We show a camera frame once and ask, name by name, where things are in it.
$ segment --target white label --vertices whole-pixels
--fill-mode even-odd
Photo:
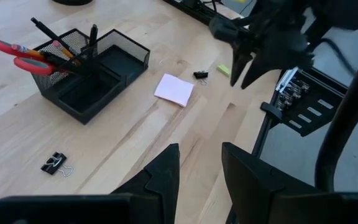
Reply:
[[[304,116],[303,114],[299,114],[298,117],[301,118],[302,120],[306,121],[307,123],[311,122],[311,120],[309,118],[307,118],[306,116]]]
[[[296,123],[296,122],[295,122],[295,121],[293,121],[293,120],[291,120],[291,121],[290,121],[290,124],[294,125],[295,127],[299,128],[299,129],[301,129],[301,128],[302,128],[302,125],[300,125],[300,124]]]
[[[327,108],[330,109],[330,110],[334,108],[333,105],[330,105],[329,103],[325,102],[325,101],[322,100],[322,99],[320,99],[318,102],[319,102],[321,105],[327,107]]]
[[[321,116],[321,113],[314,108],[308,107],[308,111],[314,113],[316,116]]]

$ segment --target pink sticky note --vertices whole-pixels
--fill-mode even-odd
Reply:
[[[154,95],[185,107],[189,101],[194,85],[180,80],[173,75],[164,74]]]

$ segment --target yellow eraser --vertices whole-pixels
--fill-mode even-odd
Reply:
[[[220,71],[223,75],[230,77],[230,69],[228,69],[225,65],[220,64],[216,67],[218,71]]]

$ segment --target desk surface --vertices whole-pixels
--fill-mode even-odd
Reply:
[[[229,17],[237,14],[219,6]],[[180,144],[177,223],[224,223],[231,201],[221,167],[221,143],[251,151],[278,71],[248,89],[231,88],[216,65],[231,65],[231,48],[208,28],[162,0],[97,0],[68,7],[45,0],[0,0],[0,39],[28,47],[48,41],[30,18],[56,33],[74,27],[99,34],[115,28],[149,48],[149,69],[83,126],[44,99],[30,74],[0,52],[0,197],[108,194],[170,143]],[[208,84],[193,79],[209,70]],[[186,108],[154,97],[164,73],[195,84]],[[53,152],[68,156],[64,178],[40,170]]]

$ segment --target wood grain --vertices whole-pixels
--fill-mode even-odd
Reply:
[[[230,18],[239,16],[218,6]],[[97,0],[80,7],[45,0],[0,0],[0,39],[35,47],[48,37],[30,18],[61,34],[78,28],[99,35],[117,29],[148,47],[149,69],[83,126],[39,93],[32,77],[0,52],[0,198],[8,195],[108,194],[170,143],[180,144],[177,223],[224,223],[231,201],[221,167],[221,143],[250,151],[279,71],[248,89],[231,88],[216,71],[231,66],[231,48],[208,28],[162,0]],[[206,86],[193,72],[208,70]],[[186,108],[154,97],[164,73],[192,82]],[[74,173],[50,176],[41,165],[58,151]]]

